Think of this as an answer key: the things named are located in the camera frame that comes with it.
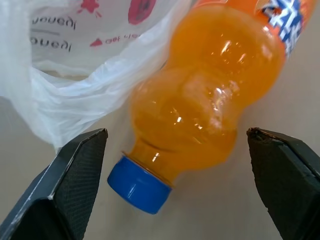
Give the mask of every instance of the blue bottle cap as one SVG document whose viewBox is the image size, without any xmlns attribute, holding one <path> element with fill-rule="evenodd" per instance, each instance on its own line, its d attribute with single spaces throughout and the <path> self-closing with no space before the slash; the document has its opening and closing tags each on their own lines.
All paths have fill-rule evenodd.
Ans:
<svg viewBox="0 0 320 240">
<path fill-rule="evenodd" d="M 159 211 L 172 190 L 126 156 L 113 167 L 107 182 L 127 202 L 149 214 Z"/>
</svg>

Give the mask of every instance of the red logo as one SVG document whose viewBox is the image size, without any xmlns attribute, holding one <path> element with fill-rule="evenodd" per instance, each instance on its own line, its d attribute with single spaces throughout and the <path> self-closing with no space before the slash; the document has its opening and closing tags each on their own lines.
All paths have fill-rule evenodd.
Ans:
<svg viewBox="0 0 320 240">
<path fill-rule="evenodd" d="M 131 0 L 128 22 L 138 25 L 149 17 L 157 0 Z"/>
<path fill-rule="evenodd" d="M 87 10 L 90 14 L 95 15 L 96 18 L 101 18 L 102 15 L 96 10 L 99 8 L 100 4 L 97 3 L 98 0 L 83 0 L 80 7 L 81 9 L 77 11 L 77 13 L 81 13 L 83 10 Z"/>
<path fill-rule="evenodd" d="M 93 43 L 90 44 L 90 47 L 96 47 L 102 45 L 100 38 L 97 38 Z"/>
</svg>

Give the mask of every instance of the bottle neck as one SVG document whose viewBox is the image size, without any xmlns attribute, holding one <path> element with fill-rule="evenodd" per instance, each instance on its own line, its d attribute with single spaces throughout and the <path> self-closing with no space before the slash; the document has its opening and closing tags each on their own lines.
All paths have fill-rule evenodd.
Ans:
<svg viewBox="0 0 320 240">
<path fill-rule="evenodd" d="M 173 186 L 180 171 L 174 166 L 175 154 L 159 150 L 138 138 L 127 156 L 165 184 Z"/>
</svg>

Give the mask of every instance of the fanta bottle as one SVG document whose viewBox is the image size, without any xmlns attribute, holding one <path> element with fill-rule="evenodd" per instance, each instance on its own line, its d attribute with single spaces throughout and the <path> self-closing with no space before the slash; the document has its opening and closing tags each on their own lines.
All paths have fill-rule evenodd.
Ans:
<svg viewBox="0 0 320 240">
<path fill-rule="evenodd" d="M 175 30 L 166 65 L 131 97 L 136 135 L 108 177 L 155 214 L 177 176 L 217 165 L 244 108 L 274 84 L 316 0 L 200 0 Z"/>
</svg>

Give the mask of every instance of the fanta logo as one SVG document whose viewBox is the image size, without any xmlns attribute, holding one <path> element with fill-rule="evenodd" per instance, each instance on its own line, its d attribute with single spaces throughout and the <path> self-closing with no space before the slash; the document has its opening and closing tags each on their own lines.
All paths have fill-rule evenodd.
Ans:
<svg viewBox="0 0 320 240">
<path fill-rule="evenodd" d="M 299 0 L 270 0 L 262 12 L 269 17 L 269 24 L 279 28 L 278 36 L 285 45 L 285 55 L 289 57 L 302 32 L 303 15 Z"/>
<path fill-rule="evenodd" d="M 80 7 L 81 9 L 77 11 L 77 13 L 81 13 L 83 10 L 87 10 L 90 14 L 95 14 L 96 18 L 101 18 L 102 15 L 97 11 L 97 9 L 100 7 L 100 4 L 97 3 L 98 0 L 83 0 Z"/>
</svg>

